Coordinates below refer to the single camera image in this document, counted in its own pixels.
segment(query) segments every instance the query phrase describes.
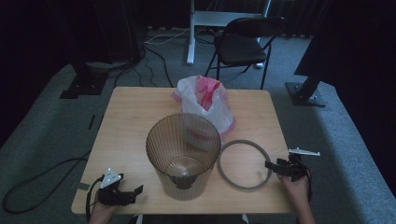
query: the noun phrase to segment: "chair leg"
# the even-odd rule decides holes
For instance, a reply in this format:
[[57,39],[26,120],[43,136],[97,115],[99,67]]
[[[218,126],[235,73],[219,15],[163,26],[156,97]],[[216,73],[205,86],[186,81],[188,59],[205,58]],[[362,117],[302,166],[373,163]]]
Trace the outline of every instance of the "chair leg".
[[246,73],[246,71],[249,69],[251,65],[249,65],[247,68],[245,68],[245,70],[242,73]]
[[218,55],[218,67],[216,69],[216,79],[220,79],[220,56]]
[[213,61],[215,60],[215,57],[216,57],[216,52],[213,53],[212,60],[210,60],[209,66],[208,66],[207,69],[206,69],[205,77],[207,77],[207,74],[209,73],[210,67],[212,66],[212,63],[213,63]]
[[264,87],[264,81],[265,81],[265,77],[267,76],[267,68],[268,68],[268,62],[270,58],[267,57],[267,60],[265,60],[265,66],[264,66],[264,71],[262,73],[262,85],[260,86],[260,89],[262,90],[262,88]]

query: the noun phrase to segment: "metal bracket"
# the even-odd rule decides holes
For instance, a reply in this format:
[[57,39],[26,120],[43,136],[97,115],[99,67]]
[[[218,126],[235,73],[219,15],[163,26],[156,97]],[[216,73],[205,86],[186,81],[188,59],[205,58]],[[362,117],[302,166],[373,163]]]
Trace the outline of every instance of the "metal bracket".
[[114,184],[115,182],[122,180],[122,175],[119,175],[112,171],[110,168],[108,168],[107,173],[105,174],[105,177],[102,181],[102,184],[100,186],[100,189],[104,189],[105,187]]

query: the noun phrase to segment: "plastic bag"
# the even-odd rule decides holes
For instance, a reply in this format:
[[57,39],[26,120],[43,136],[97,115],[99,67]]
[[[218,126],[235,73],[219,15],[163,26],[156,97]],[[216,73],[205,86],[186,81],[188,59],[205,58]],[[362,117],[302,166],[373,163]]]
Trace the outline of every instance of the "plastic bag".
[[186,77],[177,83],[172,98],[181,103],[183,113],[192,113],[208,119],[220,137],[235,127],[235,118],[228,106],[228,94],[221,82],[210,77]]

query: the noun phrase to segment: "tripod base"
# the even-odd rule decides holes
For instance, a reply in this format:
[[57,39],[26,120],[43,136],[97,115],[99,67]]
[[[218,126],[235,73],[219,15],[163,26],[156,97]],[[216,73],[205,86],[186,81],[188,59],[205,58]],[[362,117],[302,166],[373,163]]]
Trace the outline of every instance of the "tripod base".
[[315,92],[309,97],[309,99],[301,100],[298,92],[303,86],[303,83],[286,82],[285,85],[286,88],[288,88],[291,100],[295,105],[310,105],[310,106],[319,106],[319,107],[326,106],[318,90],[315,90]]
[[69,89],[62,92],[60,99],[77,99],[80,95],[100,95],[107,77],[108,74],[95,75],[90,86],[79,86],[78,76],[76,76]]

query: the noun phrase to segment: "gray carpet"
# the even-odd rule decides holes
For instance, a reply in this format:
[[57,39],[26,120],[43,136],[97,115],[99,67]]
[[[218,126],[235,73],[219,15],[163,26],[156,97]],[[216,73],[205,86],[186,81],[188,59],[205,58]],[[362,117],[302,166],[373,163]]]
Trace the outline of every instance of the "gray carpet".
[[[179,31],[151,31],[177,33]],[[200,38],[211,41],[212,37]],[[394,223],[396,200],[376,169],[367,147],[340,102],[335,89],[320,83],[318,90],[326,107],[293,105],[285,82],[304,82],[294,70],[309,45],[310,39],[294,37],[276,39],[264,88],[271,93],[276,113],[288,147],[319,151],[321,157],[304,157],[313,174],[312,208],[318,223]],[[173,39],[161,45],[147,45],[166,60],[174,86],[183,77],[202,75],[213,53],[213,47],[197,41],[194,65],[186,65],[186,38]],[[163,61],[147,51],[134,69],[126,71],[117,86],[170,87]],[[112,65],[92,63],[94,66]],[[250,68],[222,70],[221,81],[227,89],[258,89],[262,70]],[[14,185],[37,175],[52,165],[80,157],[92,148],[105,114],[114,82],[120,71],[112,72],[99,96],[79,96],[77,100],[61,100],[75,72],[67,65],[53,78],[35,101],[17,130],[0,149],[0,197]],[[95,122],[90,127],[92,116]],[[23,210],[39,202],[72,167],[67,163],[44,175],[9,198],[9,207]],[[0,212],[0,223],[84,223],[85,217],[71,212],[71,204],[85,163],[82,162],[47,201],[36,209],[11,215]],[[252,214],[250,223],[294,223],[295,215]],[[126,223],[129,217],[115,216],[112,223]]]

